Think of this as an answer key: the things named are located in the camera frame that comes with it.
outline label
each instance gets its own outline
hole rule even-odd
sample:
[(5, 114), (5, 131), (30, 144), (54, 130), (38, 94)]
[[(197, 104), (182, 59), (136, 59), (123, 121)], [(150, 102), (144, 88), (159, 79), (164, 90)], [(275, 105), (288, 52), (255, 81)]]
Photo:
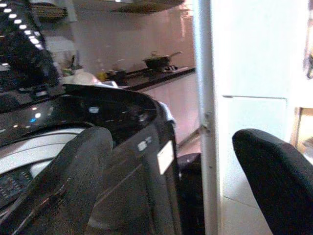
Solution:
[(172, 141), (168, 141), (167, 144), (157, 154), (158, 168), (160, 174), (163, 175), (167, 168), (174, 160), (174, 150)]
[(147, 144), (150, 144), (152, 142), (152, 137), (151, 136), (147, 137), (145, 141), (147, 142)]
[(91, 114), (97, 114), (99, 112), (99, 108), (98, 107), (90, 107), (89, 112)]
[(140, 142), (140, 143), (137, 145), (137, 147), (138, 147), (138, 150), (139, 150), (140, 152), (143, 151), (143, 150), (145, 150), (146, 147), (147, 147), (146, 141)]
[(47, 95), (48, 93), (46, 91), (42, 91), (42, 92), (37, 92), (36, 96), (44, 96)]

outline white wall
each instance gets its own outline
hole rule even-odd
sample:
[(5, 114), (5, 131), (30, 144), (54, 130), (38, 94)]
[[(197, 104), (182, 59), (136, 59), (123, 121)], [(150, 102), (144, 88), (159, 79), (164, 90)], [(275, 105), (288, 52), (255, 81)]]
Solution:
[(122, 69), (146, 68), (142, 61), (151, 51), (171, 54), (178, 66), (194, 66), (192, 19), (181, 17), (179, 7), (152, 15), (113, 13), (105, 9), (76, 8), (78, 22), (72, 23), (76, 47), (86, 71), (97, 73), (100, 63), (109, 70), (117, 61)]

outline yellow object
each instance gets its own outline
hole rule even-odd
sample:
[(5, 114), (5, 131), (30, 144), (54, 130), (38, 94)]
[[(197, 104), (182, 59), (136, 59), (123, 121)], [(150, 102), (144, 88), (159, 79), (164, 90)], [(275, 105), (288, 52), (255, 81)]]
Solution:
[(108, 79), (108, 76), (105, 72), (97, 73), (96, 77), (100, 80), (100, 82), (105, 82)]

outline pan handle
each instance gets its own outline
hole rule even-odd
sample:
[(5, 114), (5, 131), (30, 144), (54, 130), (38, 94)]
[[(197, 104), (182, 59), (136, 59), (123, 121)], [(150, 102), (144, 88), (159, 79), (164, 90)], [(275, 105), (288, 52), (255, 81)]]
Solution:
[(178, 52), (175, 52), (175, 53), (171, 54), (171, 55), (169, 56), (169, 59), (171, 59), (173, 56), (179, 55), (179, 54), (182, 54), (182, 51), (178, 51)]

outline frying pan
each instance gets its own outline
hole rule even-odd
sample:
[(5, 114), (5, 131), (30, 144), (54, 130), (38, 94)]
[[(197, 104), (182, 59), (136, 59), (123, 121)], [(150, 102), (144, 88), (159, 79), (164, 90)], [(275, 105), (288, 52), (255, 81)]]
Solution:
[(158, 68), (169, 65), (172, 57), (175, 55), (179, 55), (179, 54), (182, 54), (182, 51), (178, 51), (171, 55), (164, 55), (164, 56), (157, 55), (156, 51), (152, 51), (151, 57), (144, 59), (143, 61), (146, 63), (148, 68), (156, 70)]

